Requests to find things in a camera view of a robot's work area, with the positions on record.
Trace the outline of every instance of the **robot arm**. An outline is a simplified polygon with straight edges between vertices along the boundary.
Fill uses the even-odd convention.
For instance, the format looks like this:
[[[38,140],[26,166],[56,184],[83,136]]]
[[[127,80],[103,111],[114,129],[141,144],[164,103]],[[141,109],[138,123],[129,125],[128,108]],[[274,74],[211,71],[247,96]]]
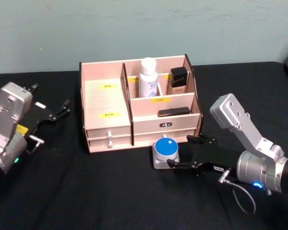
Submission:
[[[221,128],[229,129],[246,148],[237,165],[237,177],[240,181],[260,183],[265,189],[285,192],[282,180],[288,158],[282,148],[264,138],[253,122],[250,114],[233,94],[221,96],[210,108],[210,112]]]
[[[246,183],[266,190],[288,194],[288,158],[284,156],[282,148],[264,138],[257,130],[233,94],[218,98],[211,106],[210,112],[223,129],[233,132],[246,150],[243,153],[222,149],[214,138],[187,136],[188,142],[200,145],[192,148],[192,160],[189,163],[167,160],[168,166],[175,171],[179,169],[193,169],[196,175],[206,171],[221,173],[219,182],[229,184],[243,190],[252,200],[254,211],[255,202],[252,196],[240,185],[227,177],[237,178],[240,183]],[[240,208],[246,212],[234,197]]]
[[[67,108],[69,100],[57,113],[52,113],[41,103],[33,104],[32,92],[37,86],[35,84],[26,89],[9,82],[0,90],[0,171],[4,174],[26,150],[29,139],[36,141],[34,150],[44,143],[33,135],[39,125],[44,122],[55,123],[70,111]],[[22,132],[17,131],[19,127],[23,129]]]

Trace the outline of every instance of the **cable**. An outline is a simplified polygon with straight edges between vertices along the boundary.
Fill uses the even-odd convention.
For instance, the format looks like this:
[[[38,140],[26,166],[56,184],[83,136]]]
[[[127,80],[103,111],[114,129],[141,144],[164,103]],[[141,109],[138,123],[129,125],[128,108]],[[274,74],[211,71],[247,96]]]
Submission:
[[[241,189],[242,191],[244,191],[244,192],[246,193],[246,195],[248,195],[248,197],[249,197],[249,198],[251,199],[251,201],[252,201],[252,204],[253,204],[253,207],[254,207],[252,214],[255,214],[255,212],[256,212],[256,203],[255,203],[252,195],[251,195],[245,188],[243,188],[242,186],[240,186],[240,185],[238,185],[238,184],[235,184],[235,183],[232,183],[232,182],[230,182],[229,180],[224,180],[224,183],[227,183],[227,184],[229,184],[229,185],[235,186],[235,187]],[[239,200],[238,200],[238,198],[237,198],[237,196],[236,196],[236,193],[235,193],[234,188],[232,189],[232,193],[233,193],[233,195],[234,195],[234,197],[235,197],[235,200],[236,200],[238,206],[240,207],[240,209],[241,209],[244,213],[250,214],[249,212],[245,211],[245,209],[241,206],[241,204],[240,204],[240,202],[239,202]]]

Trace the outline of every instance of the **wooden organizer box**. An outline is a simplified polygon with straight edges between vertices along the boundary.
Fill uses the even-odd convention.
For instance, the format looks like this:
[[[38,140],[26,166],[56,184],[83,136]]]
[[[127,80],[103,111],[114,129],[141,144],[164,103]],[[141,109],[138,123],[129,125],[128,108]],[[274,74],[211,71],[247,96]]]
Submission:
[[[141,60],[80,63],[83,128],[90,153],[148,147],[164,134],[178,143],[197,136],[203,114],[187,55],[158,57],[156,97],[139,97]],[[185,67],[186,93],[167,95],[170,70]],[[189,107],[191,113],[158,117],[158,111]]]

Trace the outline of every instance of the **bottle cap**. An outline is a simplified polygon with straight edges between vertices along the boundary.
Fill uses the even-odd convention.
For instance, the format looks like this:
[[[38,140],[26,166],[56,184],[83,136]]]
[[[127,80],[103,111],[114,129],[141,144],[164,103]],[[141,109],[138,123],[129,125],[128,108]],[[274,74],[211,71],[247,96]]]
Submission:
[[[157,62],[151,57],[146,57],[141,61],[141,73],[144,75],[152,75],[156,72]]]
[[[185,67],[171,69],[170,84],[172,87],[179,87],[187,84],[188,71]]]

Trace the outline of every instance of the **label sticker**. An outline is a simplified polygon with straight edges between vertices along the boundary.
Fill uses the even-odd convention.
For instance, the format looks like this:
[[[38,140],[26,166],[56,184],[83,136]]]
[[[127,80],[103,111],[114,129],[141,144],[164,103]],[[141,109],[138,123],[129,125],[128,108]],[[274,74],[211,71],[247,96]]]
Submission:
[[[16,128],[16,132],[19,133],[22,137],[25,136],[25,134],[27,133],[29,129],[27,127],[21,126],[21,125],[17,125]]]
[[[158,103],[158,102],[170,102],[170,101],[171,101],[171,98],[170,98],[170,97],[150,99],[150,102],[153,102],[153,103]]]
[[[139,77],[128,78],[129,83],[138,82],[138,81],[139,81]]]
[[[168,80],[169,79],[169,74],[164,75],[164,79]]]
[[[217,167],[217,166],[213,166],[213,168],[214,168],[216,171],[224,172],[224,169],[223,169],[223,168],[220,168],[220,167]]]
[[[119,112],[103,113],[103,114],[98,115],[99,119],[112,118],[112,117],[118,117],[118,116],[120,116]]]
[[[106,85],[99,85],[98,89],[104,90],[104,89],[115,89],[117,88],[117,84],[106,84]]]

